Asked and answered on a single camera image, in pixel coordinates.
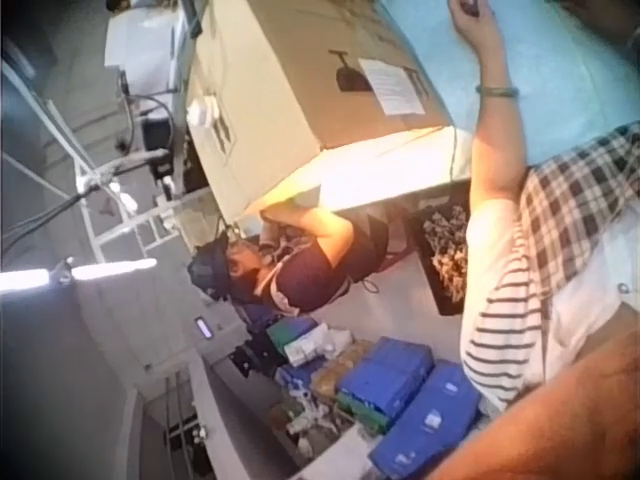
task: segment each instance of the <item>tray of items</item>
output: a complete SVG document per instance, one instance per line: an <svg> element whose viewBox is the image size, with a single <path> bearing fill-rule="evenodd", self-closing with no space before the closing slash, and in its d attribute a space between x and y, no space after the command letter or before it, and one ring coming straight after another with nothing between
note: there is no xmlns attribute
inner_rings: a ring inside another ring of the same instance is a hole
<svg viewBox="0 0 640 480"><path fill-rule="evenodd" d="M427 206L407 220L407 231L443 316L459 315L464 307L469 186L462 182L424 194L421 204Z"/></svg>

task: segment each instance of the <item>blue container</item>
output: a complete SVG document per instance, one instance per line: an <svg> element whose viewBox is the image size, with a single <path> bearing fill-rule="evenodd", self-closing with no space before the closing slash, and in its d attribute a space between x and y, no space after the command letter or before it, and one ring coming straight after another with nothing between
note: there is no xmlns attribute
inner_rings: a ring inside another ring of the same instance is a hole
<svg viewBox="0 0 640 480"><path fill-rule="evenodd" d="M455 363L438 362L424 386L389 433L369 454L391 479L429 470L473 427L480 393Z"/></svg>
<svg viewBox="0 0 640 480"><path fill-rule="evenodd" d="M309 390L313 374L324 367L326 363L326 358L318 357L299 367L283 365L278 368L275 380L285 388L297 390L303 387Z"/></svg>
<svg viewBox="0 0 640 480"><path fill-rule="evenodd" d="M428 346L382 338L340 381L338 390L394 419L432 368Z"/></svg>

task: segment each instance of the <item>black tray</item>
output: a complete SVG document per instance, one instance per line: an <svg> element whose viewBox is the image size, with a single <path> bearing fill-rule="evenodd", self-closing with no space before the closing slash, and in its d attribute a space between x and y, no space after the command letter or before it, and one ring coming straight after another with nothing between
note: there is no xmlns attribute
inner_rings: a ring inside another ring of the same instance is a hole
<svg viewBox="0 0 640 480"><path fill-rule="evenodd" d="M454 303L452 298L447 295L445 286L440 280L440 274L431 262L435 252L424 234L423 224L428 217L431 217L436 212L447 219L451 218L454 205L459 205L464 209L467 214L467 221L469 221L469 186L469 182L460 182L450 185L446 189L438 188L432 192L425 192L425 194L421 195L421 198L438 199L448 195L449 201L420 210L407 220L407 231L409 235L411 235L411 239L420 257L420 263L422 264L422 269L427 277L427 281L431 286L436 307L440 315L445 317L460 315L462 313L464 297Z"/></svg>

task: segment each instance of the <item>ceiling light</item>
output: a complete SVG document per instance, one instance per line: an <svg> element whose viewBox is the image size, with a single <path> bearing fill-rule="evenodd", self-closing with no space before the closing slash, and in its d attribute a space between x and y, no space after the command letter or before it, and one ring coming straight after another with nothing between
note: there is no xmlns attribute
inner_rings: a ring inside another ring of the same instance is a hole
<svg viewBox="0 0 640 480"><path fill-rule="evenodd" d="M71 268L72 261L71 257L67 258L51 272L44 268L0 272L0 295L20 290L31 290L51 283L67 285L72 280L95 280L122 275L136 270L146 270L158 264L155 258L143 258L129 262L98 263Z"/></svg>
<svg viewBox="0 0 640 480"><path fill-rule="evenodd" d="M155 267L158 261L155 258L144 258L133 262L97 263L95 265L83 265L71 269L71 275L75 280L95 280L96 278L122 275L136 270L145 270Z"/></svg>
<svg viewBox="0 0 640 480"><path fill-rule="evenodd" d="M0 295L6 292L43 287L50 282L49 271L44 268L0 273Z"/></svg>

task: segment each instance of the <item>paper label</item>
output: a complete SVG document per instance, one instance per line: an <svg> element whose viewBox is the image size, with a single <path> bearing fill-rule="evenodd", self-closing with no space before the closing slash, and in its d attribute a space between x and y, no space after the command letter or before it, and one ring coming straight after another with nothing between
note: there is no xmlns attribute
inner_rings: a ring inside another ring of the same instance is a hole
<svg viewBox="0 0 640 480"><path fill-rule="evenodd" d="M360 58L359 61L386 115L424 115L424 107L407 72L379 60Z"/></svg>

